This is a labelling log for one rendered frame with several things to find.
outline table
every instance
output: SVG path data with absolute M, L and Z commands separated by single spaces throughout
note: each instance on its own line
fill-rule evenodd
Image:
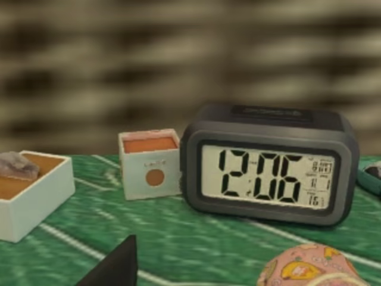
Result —
M 361 188 L 349 218 L 318 231 L 203 215 L 180 197 L 127 202 L 117 156 L 72 158 L 76 194 L 20 243 L 0 243 L 0 286 L 73 286 L 129 234 L 138 286 L 255 285 L 265 262 L 309 241 L 343 251 L 381 285 L 381 202 Z

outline beige and brown background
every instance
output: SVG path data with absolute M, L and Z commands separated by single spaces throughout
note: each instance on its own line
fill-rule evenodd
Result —
M 210 101 L 340 111 L 381 154 L 381 1 L 0 0 L 0 151 L 117 153 Z

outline time display 12:06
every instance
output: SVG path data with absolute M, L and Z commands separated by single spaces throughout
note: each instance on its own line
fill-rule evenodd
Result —
M 201 191 L 206 197 L 326 209 L 335 158 L 205 145 Z

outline clock digit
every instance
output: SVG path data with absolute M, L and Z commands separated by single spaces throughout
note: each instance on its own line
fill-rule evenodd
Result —
M 279 172 L 280 157 L 273 153 L 261 153 L 257 166 L 257 178 L 255 179 L 254 184 L 254 197 L 258 200 L 270 201 L 275 199 L 277 179 L 272 179 L 270 181 L 268 194 L 261 194 L 262 179 L 259 175 L 263 173 L 266 159 L 273 161 L 273 176 L 277 176 Z
M 282 176 L 282 179 L 279 182 L 278 186 L 278 200 L 282 201 L 284 203 L 296 203 L 299 200 L 299 192 L 301 184 L 295 177 L 287 176 L 288 173 L 288 167 L 289 162 L 298 162 L 300 159 L 302 159 L 302 156 L 284 156 L 282 161 L 282 169 L 280 171 L 280 175 Z M 293 184 L 293 191 L 292 196 L 290 197 L 284 197 L 285 189 L 286 189 L 286 183 L 292 183 Z
M 230 151 L 234 156 L 241 157 L 241 170 L 240 171 L 230 171 L 227 174 L 224 174 L 222 177 L 222 185 L 221 185 L 221 193 L 224 195 L 229 195 L 231 197 L 239 197 L 239 194 L 234 191 L 229 191 L 229 179 L 230 177 L 241 177 L 242 175 L 246 174 L 248 171 L 248 165 L 249 165 L 249 154 L 244 151 L 239 150 L 231 150 Z M 225 165 L 226 165 L 226 150 L 223 150 L 220 152 L 220 160 L 218 163 L 218 167 L 221 171 L 225 171 Z

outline digital alarm clock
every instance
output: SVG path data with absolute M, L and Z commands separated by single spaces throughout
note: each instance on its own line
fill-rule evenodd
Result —
M 211 104 L 180 141 L 180 187 L 201 212 L 333 226 L 351 209 L 359 156 L 338 113 Z

